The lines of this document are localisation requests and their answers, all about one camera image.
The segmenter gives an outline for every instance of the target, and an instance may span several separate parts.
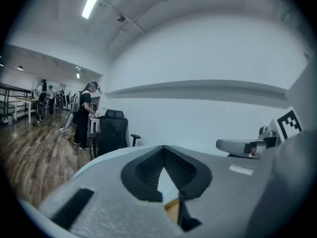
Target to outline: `railing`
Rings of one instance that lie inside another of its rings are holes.
[[[0,83],[0,102],[3,105],[0,105],[0,114],[2,115],[2,121],[7,120],[7,116],[10,114],[14,114],[15,112],[15,105],[10,105],[10,103],[15,103],[15,97],[23,97],[28,98],[31,97],[32,91],[26,90],[19,87],[14,87],[6,84]],[[23,105],[17,106],[17,112],[24,112],[26,113],[27,106],[26,103]]]

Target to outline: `person wearing backpack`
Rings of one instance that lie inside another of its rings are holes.
[[[78,95],[78,100],[72,106],[72,112],[78,112],[77,116],[77,127],[75,132],[74,144],[79,144],[79,149],[87,150],[90,147],[87,145],[87,131],[88,131],[88,120],[89,114],[97,116],[96,112],[93,111],[89,104],[91,103],[91,93],[94,93],[98,89],[97,82],[92,82],[87,84],[83,92]]]

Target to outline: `black railing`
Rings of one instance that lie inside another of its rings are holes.
[[[3,106],[0,106],[0,110],[2,110],[2,119],[7,119],[7,115],[13,114],[15,112],[15,105],[11,107],[9,106],[10,103],[15,103],[15,100],[9,100],[10,97],[28,98],[31,96],[31,94],[32,91],[30,90],[0,83],[0,96],[4,96]],[[24,110],[18,110],[18,112],[27,112],[26,103],[24,105],[17,106],[17,108],[20,107],[24,107]]]

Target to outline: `office chair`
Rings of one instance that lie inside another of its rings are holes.
[[[128,120],[124,118],[122,111],[107,110],[106,114],[100,117],[100,133],[96,131],[90,135],[92,158],[96,158],[114,150],[127,147],[126,130]],[[136,144],[136,139],[141,137],[131,134],[133,137],[132,147]]]

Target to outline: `wooden floor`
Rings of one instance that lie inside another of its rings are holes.
[[[35,207],[90,160],[89,151],[79,150],[73,137],[67,140],[59,131],[66,115],[46,116],[37,126],[27,117],[0,126],[2,167],[17,197]]]

